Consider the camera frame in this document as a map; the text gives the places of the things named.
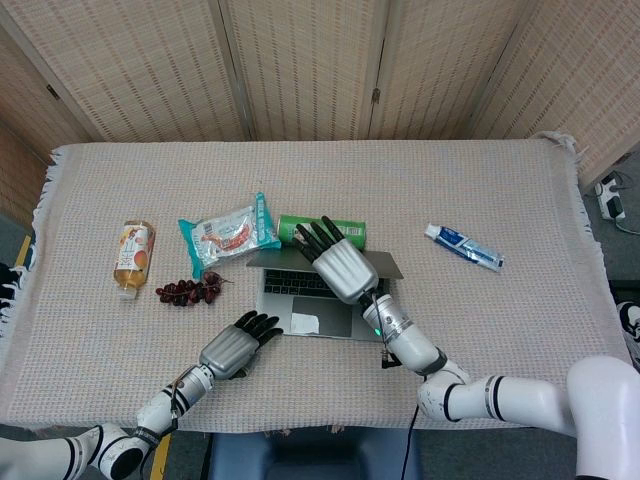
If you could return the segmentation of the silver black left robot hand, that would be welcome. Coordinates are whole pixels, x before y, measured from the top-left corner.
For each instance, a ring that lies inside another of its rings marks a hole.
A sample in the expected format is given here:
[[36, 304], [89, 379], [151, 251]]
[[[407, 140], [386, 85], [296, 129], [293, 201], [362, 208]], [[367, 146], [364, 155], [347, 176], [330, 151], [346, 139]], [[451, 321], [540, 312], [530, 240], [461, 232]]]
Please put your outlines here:
[[244, 377], [256, 353], [283, 333], [278, 322], [277, 316], [246, 312], [202, 349], [200, 363], [217, 381]]

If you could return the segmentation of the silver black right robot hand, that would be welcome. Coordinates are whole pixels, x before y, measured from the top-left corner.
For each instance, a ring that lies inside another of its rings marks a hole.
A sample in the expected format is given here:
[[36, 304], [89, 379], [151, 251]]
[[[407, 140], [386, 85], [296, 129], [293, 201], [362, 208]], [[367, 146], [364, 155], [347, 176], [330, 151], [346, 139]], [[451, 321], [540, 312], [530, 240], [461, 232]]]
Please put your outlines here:
[[297, 224], [292, 245], [339, 300], [370, 307], [379, 283], [375, 268], [329, 217], [322, 216], [321, 223]]

